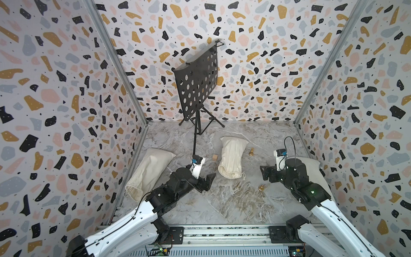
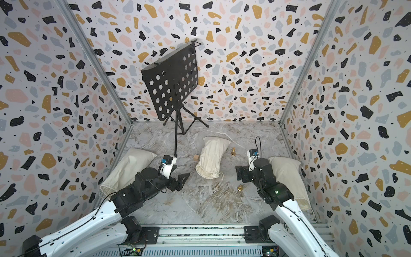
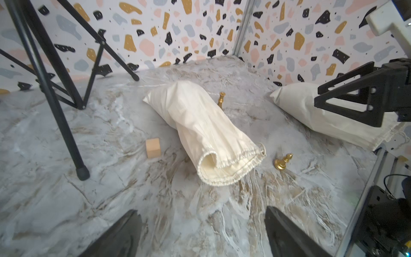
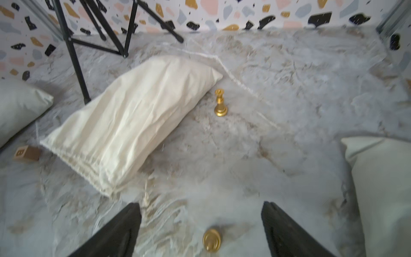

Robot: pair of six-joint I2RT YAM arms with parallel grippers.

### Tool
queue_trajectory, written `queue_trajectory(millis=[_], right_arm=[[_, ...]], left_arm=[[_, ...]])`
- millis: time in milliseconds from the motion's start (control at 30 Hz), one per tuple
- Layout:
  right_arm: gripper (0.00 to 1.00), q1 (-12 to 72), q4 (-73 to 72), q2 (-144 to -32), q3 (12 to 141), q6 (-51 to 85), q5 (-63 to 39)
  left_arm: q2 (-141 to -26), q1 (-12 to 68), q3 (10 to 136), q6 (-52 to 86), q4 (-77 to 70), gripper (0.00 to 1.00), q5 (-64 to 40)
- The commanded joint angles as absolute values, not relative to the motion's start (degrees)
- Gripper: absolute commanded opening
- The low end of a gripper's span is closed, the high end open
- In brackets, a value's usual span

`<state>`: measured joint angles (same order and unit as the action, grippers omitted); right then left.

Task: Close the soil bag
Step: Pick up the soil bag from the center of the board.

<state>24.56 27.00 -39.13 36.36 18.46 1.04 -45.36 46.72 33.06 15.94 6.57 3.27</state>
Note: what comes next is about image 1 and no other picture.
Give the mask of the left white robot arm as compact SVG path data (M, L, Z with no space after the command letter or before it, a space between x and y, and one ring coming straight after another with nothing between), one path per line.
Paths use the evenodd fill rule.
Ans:
M142 197L138 207L114 224L87 238L76 236L68 245L68 257L125 257L140 247L173 243L175 233L162 216L176 207L190 191L208 191L216 177L195 178L188 168L179 168L169 180Z

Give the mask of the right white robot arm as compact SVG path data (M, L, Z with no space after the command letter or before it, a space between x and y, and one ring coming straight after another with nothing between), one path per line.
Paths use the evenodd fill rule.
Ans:
M290 190L337 240L334 243L309 220L297 215L284 226L269 227L272 243L305 243L324 257L383 256L340 211L319 161L305 157L283 158L275 166L261 166L260 170L265 181L281 183Z

